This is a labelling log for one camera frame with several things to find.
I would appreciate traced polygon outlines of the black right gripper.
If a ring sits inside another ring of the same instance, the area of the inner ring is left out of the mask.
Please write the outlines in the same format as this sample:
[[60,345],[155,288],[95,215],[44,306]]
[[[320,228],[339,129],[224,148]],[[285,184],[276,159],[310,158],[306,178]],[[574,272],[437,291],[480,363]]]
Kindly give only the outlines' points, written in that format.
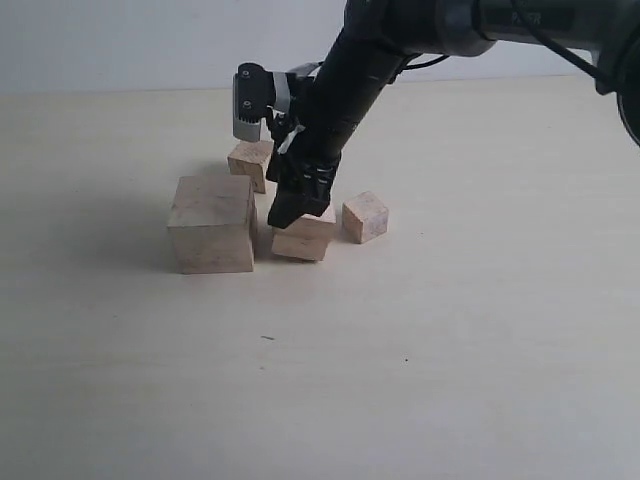
[[299,131],[281,155],[267,223],[286,229],[305,215],[321,217],[344,146],[383,88],[407,62],[388,26],[390,1],[349,1],[344,25],[294,118]]

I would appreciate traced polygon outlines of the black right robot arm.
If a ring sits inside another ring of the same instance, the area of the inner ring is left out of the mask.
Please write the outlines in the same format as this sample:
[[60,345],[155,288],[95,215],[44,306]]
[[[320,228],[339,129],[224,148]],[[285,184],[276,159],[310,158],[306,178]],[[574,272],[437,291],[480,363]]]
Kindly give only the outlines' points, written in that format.
[[477,57],[497,42],[544,46],[586,73],[599,94],[615,94],[627,133],[639,139],[636,1],[350,1],[289,115],[269,225],[284,229],[325,212],[344,146],[413,59]]

